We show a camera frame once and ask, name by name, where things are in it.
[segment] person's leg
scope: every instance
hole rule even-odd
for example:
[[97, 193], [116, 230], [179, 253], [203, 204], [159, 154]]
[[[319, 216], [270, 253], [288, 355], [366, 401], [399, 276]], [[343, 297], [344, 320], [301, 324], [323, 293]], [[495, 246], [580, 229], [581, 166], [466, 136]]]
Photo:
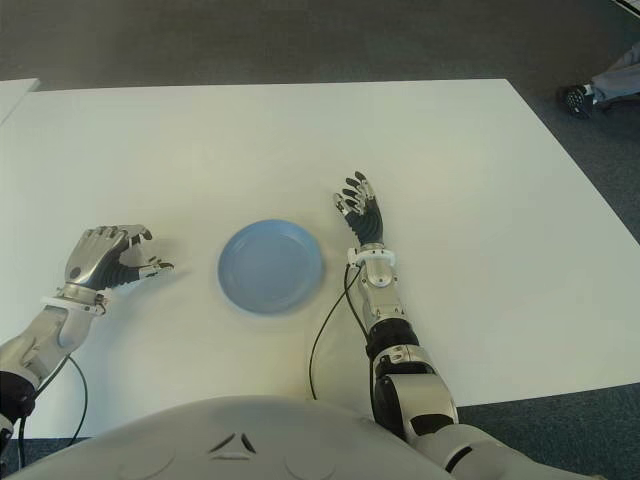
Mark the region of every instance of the person's leg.
[[626, 52], [609, 70], [591, 79], [595, 100], [603, 102], [640, 92], [640, 42]]

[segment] blue plate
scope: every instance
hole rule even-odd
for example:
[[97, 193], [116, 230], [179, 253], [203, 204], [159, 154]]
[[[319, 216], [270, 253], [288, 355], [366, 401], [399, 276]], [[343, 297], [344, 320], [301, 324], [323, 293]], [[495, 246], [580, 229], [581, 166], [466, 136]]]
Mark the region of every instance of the blue plate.
[[322, 270], [318, 243], [309, 232], [284, 220], [264, 220], [229, 240], [218, 261], [218, 280], [239, 307], [274, 314], [308, 298]]

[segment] gray carpet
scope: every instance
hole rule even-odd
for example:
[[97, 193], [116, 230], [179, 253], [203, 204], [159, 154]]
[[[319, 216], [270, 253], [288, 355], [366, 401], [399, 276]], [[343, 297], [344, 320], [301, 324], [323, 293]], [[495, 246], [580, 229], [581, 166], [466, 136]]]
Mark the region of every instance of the gray carpet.
[[[557, 86], [587, 81], [640, 40], [640, 20], [608, 0], [0, 5], [0, 79], [39, 77], [43, 89], [507, 78], [640, 239], [640, 109], [578, 121], [553, 101]], [[640, 477], [639, 385], [469, 407], [461, 417], [536, 460]], [[28, 454], [61, 445], [29, 441]]]

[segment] black cable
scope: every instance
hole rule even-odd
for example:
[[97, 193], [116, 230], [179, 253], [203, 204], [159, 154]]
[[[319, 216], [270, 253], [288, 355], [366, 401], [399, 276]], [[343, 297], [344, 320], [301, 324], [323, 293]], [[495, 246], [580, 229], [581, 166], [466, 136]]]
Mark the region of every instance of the black cable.
[[334, 303], [333, 307], [331, 307], [331, 310], [329, 310], [329, 313], [327, 314], [327, 316], [324, 319], [324, 321], [322, 322], [322, 326], [320, 327], [320, 330], [318, 331], [318, 334], [316, 335], [316, 338], [313, 341], [313, 347], [311, 347], [311, 355], [309, 356], [309, 386], [311, 387], [311, 395], [313, 396], [314, 400], [317, 400], [318, 396], [316, 395], [316, 390], [315, 390], [315, 388], [313, 386], [312, 368], [313, 368], [313, 356], [314, 356], [314, 354], [316, 352], [316, 346], [318, 345], [318, 340], [320, 340], [320, 335], [322, 335], [322, 332], [324, 331], [324, 328], [327, 326], [327, 323], [329, 323], [329, 319], [331, 318], [331, 315], [333, 315], [334, 310], [336, 309], [338, 304], [342, 301], [344, 296], [347, 294], [347, 292], [349, 291], [349, 289], [351, 288], [353, 283], [356, 281], [356, 279], [360, 275], [360, 270], [362, 270], [362, 267], [360, 267], [358, 269], [358, 272], [356, 273], [355, 277], [353, 277], [351, 282], [349, 282], [349, 284], [347, 285], [346, 279], [347, 279], [347, 276], [349, 275], [349, 268], [350, 268], [350, 265], [347, 264], [347, 266], [345, 267], [345, 270], [344, 270], [344, 278], [345, 278], [344, 285], [345, 285], [345, 288], [342, 291], [342, 293], [340, 294], [340, 296], [338, 297], [338, 299], [336, 300], [336, 303]]
[[53, 373], [49, 375], [49, 378], [47, 378], [47, 380], [42, 385], [40, 385], [40, 388], [36, 391], [36, 394], [33, 396], [34, 400], [38, 398], [40, 394], [44, 392], [44, 389], [47, 388], [51, 382], [53, 382], [53, 379], [58, 376], [58, 374], [60, 373], [60, 370], [62, 370], [62, 368], [67, 363], [67, 360], [69, 360], [69, 355], [67, 355], [62, 359], [62, 361], [60, 362], [60, 365], [58, 365], [58, 367], [53, 371]]
[[[69, 359], [69, 356], [64, 357], [60, 362], [60, 364], [56, 367], [56, 369], [51, 373], [51, 375], [49, 375], [47, 380], [42, 385], [40, 385], [40, 388], [36, 390], [36, 393], [33, 396], [34, 400], [38, 398], [42, 394], [42, 392], [44, 392], [45, 388], [47, 388], [49, 384], [53, 382], [53, 379], [58, 376], [58, 374], [64, 367], [65, 363], [67, 363], [68, 359]], [[25, 453], [24, 453], [24, 426], [26, 423], [27, 423], [27, 417], [21, 417], [20, 426], [18, 429], [18, 470], [27, 466]]]
[[[369, 340], [369, 334], [367, 333], [366, 329], [364, 328], [364, 325], [362, 324], [362, 321], [360, 320], [360, 317], [358, 316], [358, 313], [356, 312], [356, 309], [353, 307], [353, 303], [351, 302], [351, 295], [349, 294], [349, 290], [346, 288], [346, 284], [347, 284], [347, 276], [345, 275], [344, 277], [344, 284], [345, 284], [345, 293], [347, 296], [347, 302], [349, 303], [349, 308], [351, 309], [351, 313], [353, 314], [353, 318], [355, 318], [356, 322], [358, 322], [358, 325], [360, 326], [360, 330], [362, 330], [362, 334], [364, 335], [364, 339], [366, 341]], [[373, 360], [369, 359], [369, 401], [371, 402], [371, 412], [374, 414], [375, 417], [375, 411], [373, 408]]]
[[27, 465], [24, 455], [24, 424], [27, 423], [27, 417], [20, 417], [20, 427], [18, 429], [18, 470]]
[[[358, 276], [360, 275], [360, 270], [362, 270], [362, 265], [358, 269], [358, 273], [356, 274], [355, 278], [358, 278]], [[367, 330], [364, 328], [364, 325], [360, 321], [360, 317], [356, 313], [356, 309], [353, 308], [353, 303], [351, 302], [351, 295], [349, 294], [349, 289], [347, 288], [347, 277], [348, 277], [348, 275], [349, 275], [349, 267], [347, 266], [347, 269], [344, 272], [344, 279], [343, 279], [343, 282], [342, 282], [342, 285], [344, 287], [344, 293], [347, 296], [347, 302], [349, 303], [349, 308], [351, 309], [351, 313], [353, 313], [353, 317], [356, 319], [356, 322], [358, 322], [358, 325], [360, 326], [360, 330], [362, 330], [362, 334], [364, 335], [364, 339], [365, 340], [369, 340], [369, 334], [367, 333]]]
[[373, 360], [369, 359], [369, 400], [371, 401], [371, 413], [376, 418], [375, 404], [373, 403]]
[[67, 447], [70, 447], [71, 445], [73, 445], [73, 442], [75, 442], [76, 439], [78, 438], [80, 429], [84, 424], [84, 419], [87, 416], [87, 408], [89, 407], [89, 387], [87, 386], [87, 379], [85, 378], [84, 373], [82, 373], [82, 369], [80, 368], [80, 365], [78, 365], [78, 363], [71, 357], [71, 355], [68, 355], [67, 358], [69, 359], [69, 361], [71, 361], [71, 363], [73, 363], [73, 366], [76, 367], [76, 370], [78, 370], [78, 373], [80, 374], [80, 378], [82, 379], [82, 386], [84, 387], [84, 408], [82, 410], [82, 418], [80, 418], [80, 423], [78, 424], [78, 428], [76, 428], [76, 431], [73, 434], [73, 438], [67, 444]]
[[[87, 417], [87, 410], [89, 407], [89, 387], [87, 386], [87, 379], [85, 378], [84, 373], [80, 368], [80, 365], [78, 365], [78, 363], [71, 357], [71, 355], [67, 355], [62, 359], [62, 361], [60, 362], [60, 365], [56, 367], [53, 373], [49, 375], [47, 380], [36, 391], [33, 399], [35, 400], [42, 394], [42, 392], [44, 392], [44, 390], [51, 384], [51, 382], [62, 371], [62, 368], [65, 366], [67, 361], [70, 361], [73, 364], [73, 366], [76, 367], [76, 370], [78, 370], [78, 373], [80, 374], [80, 378], [82, 379], [82, 386], [84, 387], [84, 408], [82, 409], [82, 417], [80, 418], [80, 423], [78, 424], [78, 428], [76, 428], [76, 431], [73, 434], [73, 437], [71, 438], [69, 443], [67, 443], [67, 447], [70, 447], [78, 438], [80, 429], [82, 428], [82, 425], [84, 424], [84, 420]], [[27, 422], [26, 417], [20, 418], [20, 426], [18, 429], [18, 461], [19, 461], [18, 468], [19, 469], [24, 468], [26, 466], [25, 453], [24, 453], [24, 426], [26, 422]]]

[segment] white table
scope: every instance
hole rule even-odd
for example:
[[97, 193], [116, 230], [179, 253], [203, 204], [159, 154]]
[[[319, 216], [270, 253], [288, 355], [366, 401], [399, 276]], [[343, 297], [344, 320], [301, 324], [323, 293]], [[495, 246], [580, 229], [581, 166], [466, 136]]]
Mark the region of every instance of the white table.
[[[504, 80], [30, 93], [0, 129], [0, 335], [61, 285], [83, 229], [145, 223], [173, 275], [116, 294], [76, 357], [84, 434], [216, 395], [308, 397], [314, 335], [352, 235], [331, 203], [365, 172], [422, 343], [459, 405], [640, 380], [640, 249]], [[318, 294], [245, 314], [216, 280], [225, 242], [265, 218], [316, 236]], [[317, 356], [321, 399], [368, 411], [363, 340], [342, 305]], [[28, 436], [68, 436], [72, 368]]]
[[35, 78], [27, 78], [24, 80], [3, 80], [0, 82], [0, 125], [9, 117], [14, 108], [20, 103], [20, 100], [35, 90], [38, 86], [38, 80]]

